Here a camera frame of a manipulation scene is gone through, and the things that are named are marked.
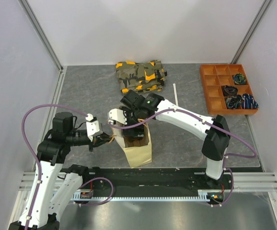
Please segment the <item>cardboard cup carrier tray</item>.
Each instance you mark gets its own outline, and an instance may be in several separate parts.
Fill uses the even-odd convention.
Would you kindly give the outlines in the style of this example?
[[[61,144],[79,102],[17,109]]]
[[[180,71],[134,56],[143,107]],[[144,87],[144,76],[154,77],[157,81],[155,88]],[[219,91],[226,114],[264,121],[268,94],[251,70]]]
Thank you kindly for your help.
[[[142,146],[147,146],[149,141],[147,140],[125,140],[125,147],[126,148],[131,148],[131,147],[142,147]]]

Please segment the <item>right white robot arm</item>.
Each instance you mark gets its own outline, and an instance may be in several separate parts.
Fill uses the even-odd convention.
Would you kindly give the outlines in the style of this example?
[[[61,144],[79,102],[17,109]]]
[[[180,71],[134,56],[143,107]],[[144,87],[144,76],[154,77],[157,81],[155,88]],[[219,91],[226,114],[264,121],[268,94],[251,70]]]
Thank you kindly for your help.
[[[215,118],[203,116],[185,110],[164,97],[150,93],[147,97],[133,90],[127,92],[120,100],[120,109],[127,119],[127,125],[139,123],[140,119],[152,118],[166,122],[190,132],[203,141],[202,154],[207,159],[205,184],[217,188],[222,183],[224,154],[227,151],[230,135],[217,128],[229,131],[226,119],[217,115]]]

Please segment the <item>white straw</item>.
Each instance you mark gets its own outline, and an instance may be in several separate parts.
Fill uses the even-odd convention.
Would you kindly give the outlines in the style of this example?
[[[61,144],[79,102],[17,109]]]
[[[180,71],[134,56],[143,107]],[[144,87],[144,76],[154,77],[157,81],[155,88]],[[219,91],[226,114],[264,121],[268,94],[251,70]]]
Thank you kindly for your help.
[[[176,84],[175,83],[173,83],[173,92],[174,92],[175,105],[179,106],[178,96],[177,96],[177,90],[176,90]]]

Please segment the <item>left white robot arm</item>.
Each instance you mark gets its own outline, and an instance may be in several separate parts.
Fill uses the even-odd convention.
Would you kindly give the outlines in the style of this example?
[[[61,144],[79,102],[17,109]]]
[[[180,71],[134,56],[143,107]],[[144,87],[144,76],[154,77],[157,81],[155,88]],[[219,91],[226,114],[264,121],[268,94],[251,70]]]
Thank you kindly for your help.
[[[64,169],[63,164],[71,147],[87,145],[92,150],[110,141],[102,131],[96,117],[86,115],[86,128],[75,127],[76,117],[70,112],[55,115],[44,140],[34,153],[35,177],[26,206],[19,220],[9,225],[11,230],[57,230],[67,205],[77,190],[92,188],[94,181],[88,167],[72,165]]]

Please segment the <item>brown paper bag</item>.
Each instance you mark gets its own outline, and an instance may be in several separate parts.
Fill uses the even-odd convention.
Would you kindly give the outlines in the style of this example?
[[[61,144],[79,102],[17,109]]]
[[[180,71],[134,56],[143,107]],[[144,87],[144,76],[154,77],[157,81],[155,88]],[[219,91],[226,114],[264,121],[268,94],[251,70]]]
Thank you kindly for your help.
[[[123,125],[118,122],[114,122],[114,123],[108,122],[108,124],[114,126],[114,128],[112,128],[112,132],[113,132],[113,135],[115,136],[115,141],[124,152],[127,162],[131,168],[140,167],[152,162],[152,142],[151,142],[149,126],[146,123],[143,124],[143,126],[145,127],[145,136],[143,140],[146,140],[146,141],[148,140],[149,141],[148,145],[142,146],[142,147],[131,147],[131,148],[125,147],[126,139],[128,140],[142,140],[142,139],[130,139],[130,138],[124,137],[123,129],[119,129],[117,127],[135,125],[140,121],[141,119],[138,119],[136,122],[127,121],[127,125]]]

